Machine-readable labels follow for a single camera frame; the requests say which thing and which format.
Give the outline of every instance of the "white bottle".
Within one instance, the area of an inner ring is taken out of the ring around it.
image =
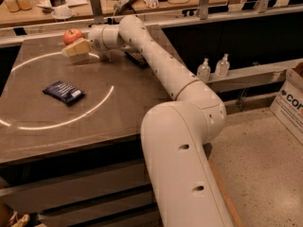
[[[208,65],[208,58],[205,58],[205,61],[199,65],[197,70],[197,77],[203,81],[207,82],[209,80],[210,67]]]
[[[229,70],[228,54],[224,54],[223,58],[216,65],[215,74],[219,77],[226,77]]]

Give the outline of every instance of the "speckled floor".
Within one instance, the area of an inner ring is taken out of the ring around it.
[[[269,108],[230,114],[211,146],[243,226],[303,226],[303,146]]]

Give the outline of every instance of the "red apple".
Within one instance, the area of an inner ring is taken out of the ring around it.
[[[63,34],[63,42],[65,45],[72,44],[79,38],[84,38],[84,35],[80,30],[76,28],[68,29]]]

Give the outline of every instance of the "gray table surface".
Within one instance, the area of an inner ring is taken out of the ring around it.
[[[181,60],[159,26],[148,29]],[[138,68],[124,52],[113,51],[111,62],[90,56],[73,64],[61,55],[63,47],[61,36],[24,41],[0,97],[0,166],[138,135],[148,109],[169,100],[153,71]],[[68,107],[45,95],[57,80],[85,97]]]

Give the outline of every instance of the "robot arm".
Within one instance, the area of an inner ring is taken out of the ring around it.
[[[153,40],[143,22],[95,26],[88,36],[99,52],[139,51],[173,101],[148,111],[141,141],[160,214],[166,227],[233,226],[205,157],[203,144],[223,129],[222,101]]]

